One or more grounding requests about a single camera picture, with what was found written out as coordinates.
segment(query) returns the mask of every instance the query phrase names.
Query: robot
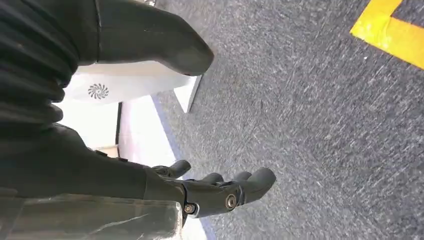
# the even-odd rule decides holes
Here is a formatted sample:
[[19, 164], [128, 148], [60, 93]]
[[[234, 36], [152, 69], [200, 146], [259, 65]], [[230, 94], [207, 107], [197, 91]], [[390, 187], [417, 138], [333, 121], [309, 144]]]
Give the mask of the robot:
[[[154, 239], [189, 216], [225, 214], [259, 200], [276, 181], [268, 168], [231, 181], [218, 173], [178, 180], [191, 168], [185, 160], [148, 167], [110, 158], [56, 123], [63, 114], [52, 103], [63, 99], [78, 66], [157, 61], [187, 76], [208, 70], [213, 52], [179, 16], [133, 0], [0, 0], [0, 30], [0, 239], [137, 239], [127, 237], [132, 230]], [[109, 235], [96, 234], [120, 224], [92, 232], [75, 217], [58, 229], [59, 213], [83, 216], [100, 206], [107, 206], [102, 214], [120, 215], [112, 206], [138, 212], [119, 221], [130, 229]], [[140, 216], [143, 224], [135, 224]], [[55, 231], [47, 234], [43, 220]]]

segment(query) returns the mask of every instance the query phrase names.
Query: white wall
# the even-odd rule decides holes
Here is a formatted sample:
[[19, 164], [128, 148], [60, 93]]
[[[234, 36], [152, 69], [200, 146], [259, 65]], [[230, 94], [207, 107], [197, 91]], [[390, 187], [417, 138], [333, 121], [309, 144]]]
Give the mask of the white wall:
[[99, 105], [65, 99], [56, 106], [63, 111], [59, 123], [77, 131], [87, 147], [96, 149], [115, 145], [118, 103]]

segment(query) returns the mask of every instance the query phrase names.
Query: spiral logo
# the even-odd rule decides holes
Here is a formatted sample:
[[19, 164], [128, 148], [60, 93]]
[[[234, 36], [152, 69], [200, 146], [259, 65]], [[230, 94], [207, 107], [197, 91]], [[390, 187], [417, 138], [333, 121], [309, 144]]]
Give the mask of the spiral logo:
[[109, 95], [109, 89], [104, 84], [96, 83], [88, 88], [88, 95], [93, 99], [105, 99]]

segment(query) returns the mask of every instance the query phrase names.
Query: black rubber covering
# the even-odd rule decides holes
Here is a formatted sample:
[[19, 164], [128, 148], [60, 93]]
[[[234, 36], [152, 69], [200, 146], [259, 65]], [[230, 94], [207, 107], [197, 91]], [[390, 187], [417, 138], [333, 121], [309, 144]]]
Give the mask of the black rubber covering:
[[153, 60], [197, 76], [214, 59], [182, 18], [133, 0], [0, 0], [0, 30], [0, 133], [9, 137], [62, 119], [51, 103], [78, 65]]

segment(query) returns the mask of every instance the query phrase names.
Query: screw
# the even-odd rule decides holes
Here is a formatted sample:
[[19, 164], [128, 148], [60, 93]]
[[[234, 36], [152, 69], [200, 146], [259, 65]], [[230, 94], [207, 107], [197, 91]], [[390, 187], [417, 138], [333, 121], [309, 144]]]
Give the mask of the screw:
[[225, 207], [228, 210], [232, 210], [236, 207], [237, 201], [236, 201], [236, 196], [234, 196], [234, 194], [230, 194], [226, 197], [225, 200]]
[[193, 214], [196, 211], [196, 206], [194, 204], [188, 203], [184, 207], [184, 212], [187, 214]]

